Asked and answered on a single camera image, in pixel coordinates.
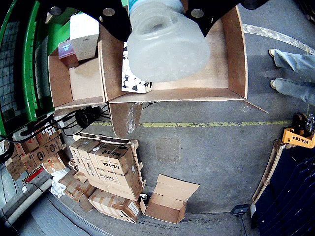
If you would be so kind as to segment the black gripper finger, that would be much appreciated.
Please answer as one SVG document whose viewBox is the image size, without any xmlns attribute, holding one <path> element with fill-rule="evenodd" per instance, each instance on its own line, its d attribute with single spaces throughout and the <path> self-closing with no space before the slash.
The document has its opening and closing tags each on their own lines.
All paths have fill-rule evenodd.
<svg viewBox="0 0 315 236">
<path fill-rule="evenodd" d="M 255 10 L 267 0 L 182 0 L 185 16 L 195 21 L 204 37 L 210 28 L 224 14 L 241 4 L 248 10 Z"/>
<path fill-rule="evenodd" d="M 86 13 L 123 42 L 131 34 L 129 16 L 120 0 L 41 0 L 40 4 L 53 15 L 61 15 L 67 7 Z"/>
</svg>

